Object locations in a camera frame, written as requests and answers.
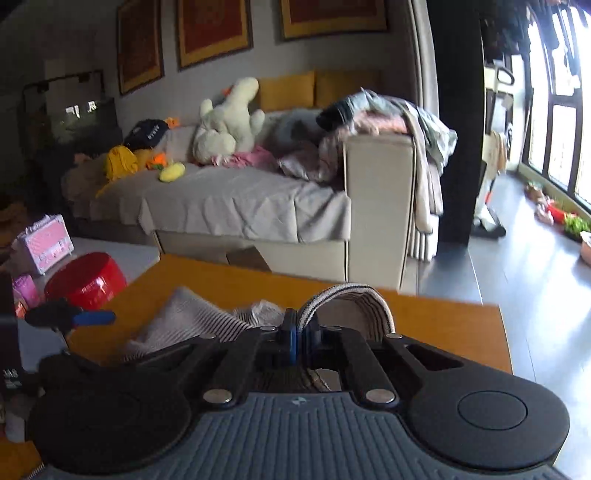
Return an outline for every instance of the blue handle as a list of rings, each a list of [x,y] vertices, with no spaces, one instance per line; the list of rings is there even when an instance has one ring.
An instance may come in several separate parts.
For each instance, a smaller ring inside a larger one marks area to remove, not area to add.
[[[109,325],[115,321],[115,313],[110,310],[82,312],[73,318],[74,327],[88,327],[91,325]]]

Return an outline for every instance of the metal screw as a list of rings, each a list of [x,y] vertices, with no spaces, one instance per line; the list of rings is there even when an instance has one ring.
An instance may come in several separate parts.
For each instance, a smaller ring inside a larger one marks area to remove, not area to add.
[[[379,404],[387,404],[392,403],[396,398],[394,392],[390,392],[390,390],[384,390],[383,388],[376,388],[375,390],[370,390],[365,394],[365,398],[367,398],[371,403],[379,403]]]
[[[232,399],[232,393],[228,390],[214,389],[208,390],[203,394],[203,399],[207,403],[213,403],[214,405],[224,405]]]

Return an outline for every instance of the red stool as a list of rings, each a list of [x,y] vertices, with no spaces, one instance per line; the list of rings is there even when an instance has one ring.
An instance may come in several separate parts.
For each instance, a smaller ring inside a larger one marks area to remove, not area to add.
[[[85,310],[99,310],[127,286],[115,260],[102,252],[83,255],[59,269],[45,286],[47,300],[67,299]]]

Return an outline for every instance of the picture frame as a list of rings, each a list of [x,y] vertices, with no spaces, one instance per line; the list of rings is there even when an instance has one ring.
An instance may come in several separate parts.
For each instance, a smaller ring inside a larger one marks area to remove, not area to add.
[[[164,77],[160,16],[160,0],[128,0],[117,9],[121,95]]]
[[[387,32],[385,0],[280,0],[283,40],[343,33]]]
[[[177,0],[179,70],[251,48],[250,0]]]

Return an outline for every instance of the potted plant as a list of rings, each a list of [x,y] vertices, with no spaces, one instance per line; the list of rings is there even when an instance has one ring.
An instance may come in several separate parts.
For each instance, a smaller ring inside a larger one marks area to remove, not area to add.
[[[589,223],[574,213],[564,216],[564,234],[572,240],[582,242],[581,232],[591,232]]]

